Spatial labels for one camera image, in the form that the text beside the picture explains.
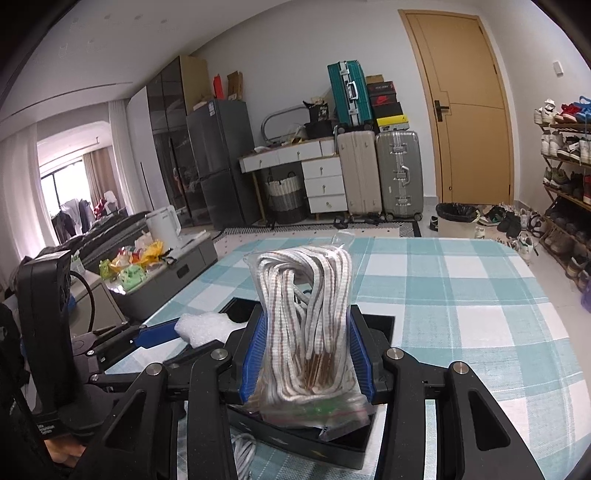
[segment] silver suitcase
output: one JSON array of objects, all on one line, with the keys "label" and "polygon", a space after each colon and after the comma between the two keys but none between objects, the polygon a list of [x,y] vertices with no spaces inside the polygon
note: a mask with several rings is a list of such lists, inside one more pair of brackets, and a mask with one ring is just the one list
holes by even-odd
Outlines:
[{"label": "silver suitcase", "polygon": [[337,136],[347,207],[351,215],[381,213],[375,134],[350,132]]},{"label": "silver suitcase", "polygon": [[377,136],[379,176],[384,212],[389,216],[423,218],[423,168],[418,135],[411,131]]}]

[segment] black trash bag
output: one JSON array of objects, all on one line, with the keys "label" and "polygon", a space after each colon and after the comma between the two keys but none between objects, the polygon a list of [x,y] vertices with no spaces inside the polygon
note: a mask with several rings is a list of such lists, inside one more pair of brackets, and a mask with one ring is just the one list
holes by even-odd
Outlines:
[{"label": "black trash bag", "polygon": [[451,222],[472,223],[478,217],[478,209],[464,203],[440,203],[435,210],[439,218]]}]

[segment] white curtain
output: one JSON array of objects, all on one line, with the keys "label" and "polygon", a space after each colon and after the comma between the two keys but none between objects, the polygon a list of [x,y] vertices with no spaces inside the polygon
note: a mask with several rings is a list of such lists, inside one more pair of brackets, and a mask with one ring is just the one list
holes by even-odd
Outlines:
[{"label": "white curtain", "polygon": [[0,142],[0,284],[24,256],[58,245],[37,158],[37,124]]},{"label": "white curtain", "polygon": [[121,195],[123,195],[127,211],[131,214],[150,210],[142,194],[139,175],[135,168],[124,100],[109,102],[109,123],[113,136],[116,175],[119,177]]}]

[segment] curtain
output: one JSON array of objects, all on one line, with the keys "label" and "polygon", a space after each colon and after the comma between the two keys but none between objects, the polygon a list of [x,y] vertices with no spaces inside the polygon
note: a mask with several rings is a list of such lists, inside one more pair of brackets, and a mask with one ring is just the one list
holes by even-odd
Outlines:
[{"label": "curtain", "polygon": [[82,159],[84,160],[84,170],[86,171],[86,178],[90,187],[92,205],[95,206],[99,203],[100,199],[105,197],[105,192],[111,190],[115,194],[119,205],[123,206],[124,202],[119,198],[117,181],[115,180],[115,173],[111,166],[109,151],[106,148],[94,150],[90,153],[85,153]]},{"label": "curtain", "polygon": [[26,255],[58,245],[37,158],[37,124],[0,142],[0,284]]},{"label": "curtain", "polygon": [[121,195],[123,195],[127,211],[132,214],[149,210],[135,168],[131,140],[129,139],[127,113],[123,100],[109,102],[109,123],[111,124],[111,135],[113,137],[116,175],[119,177]]}]

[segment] black door handle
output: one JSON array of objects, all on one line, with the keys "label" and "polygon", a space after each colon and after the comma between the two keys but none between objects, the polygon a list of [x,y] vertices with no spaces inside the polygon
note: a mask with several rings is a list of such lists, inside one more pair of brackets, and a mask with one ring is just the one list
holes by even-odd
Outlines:
[{"label": "black door handle", "polygon": [[449,107],[442,106],[441,103],[439,102],[439,100],[435,100],[435,111],[437,112],[437,121],[438,122],[443,122],[443,115],[441,114],[441,112],[443,112],[444,110],[449,111]]}]

